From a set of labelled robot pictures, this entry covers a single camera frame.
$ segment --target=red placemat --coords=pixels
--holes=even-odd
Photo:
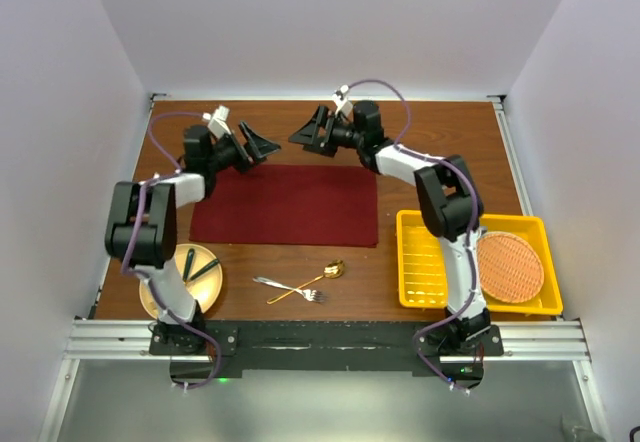
[[[376,176],[362,167],[260,165],[218,174],[191,219],[194,242],[375,247]]]

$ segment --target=yellow plastic bin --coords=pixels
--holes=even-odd
[[[401,210],[396,216],[400,303],[405,307],[435,309],[447,305],[447,276],[438,240],[427,231],[417,210]],[[489,231],[510,232],[525,239],[544,268],[542,290],[533,299],[507,304],[484,294],[493,312],[560,315],[562,298],[553,269],[544,224],[538,217],[485,214],[480,224]]]

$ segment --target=silver fork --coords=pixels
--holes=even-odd
[[[294,292],[297,292],[298,294],[303,296],[309,302],[317,302],[318,304],[322,304],[327,300],[327,296],[322,292],[320,292],[319,290],[296,289],[295,287],[289,287],[288,285],[283,285],[279,282],[276,282],[275,280],[267,279],[266,277],[254,277],[253,281],[258,282],[260,284],[270,285],[271,287],[277,287],[279,289],[293,290]]]

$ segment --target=white wall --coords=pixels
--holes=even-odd
[[[0,440],[37,437],[145,96],[99,0],[0,0]]]
[[[372,76],[412,97],[503,94],[559,2],[102,1],[145,88],[178,98],[325,95]]]
[[[640,425],[640,0],[562,0],[507,97],[614,440]]]

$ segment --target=wooden tabletop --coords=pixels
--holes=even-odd
[[[181,112],[213,112],[224,104],[231,109],[227,123],[233,129],[246,120],[260,135],[282,146],[267,163],[308,165],[359,165],[353,150],[340,149],[335,158],[305,152],[287,142],[291,133],[304,125],[319,102],[314,101],[211,101],[158,102],[154,115]],[[405,113],[398,102],[379,103],[387,135],[398,134]],[[491,103],[413,102],[413,126],[403,143],[433,155],[461,154],[473,175],[485,204],[486,213],[521,214],[513,177]],[[183,153],[183,129],[199,123],[194,117],[175,117],[159,121],[154,134],[176,157]],[[151,177],[154,172],[172,170],[169,162],[145,140],[134,180]],[[407,309],[398,301],[398,261],[395,216],[402,209],[417,209],[415,188],[391,177],[378,177],[379,243],[374,249],[293,245],[202,244],[214,252],[224,271],[222,291],[207,312],[212,319],[235,320],[431,320],[442,317],[442,310]],[[178,211],[178,242],[188,241],[193,206]],[[344,276],[322,280],[316,288],[329,293],[330,302],[311,304],[290,296],[267,305],[278,290],[256,284],[261,275],[296,286],[322,273],[333,259],[347,264]],[[111,261],[100,302],[98,319],[149,318],[140,305],[138,281],[119,273],[120,263]],[[496,320],[521,320],[521,316],[494,314]]]

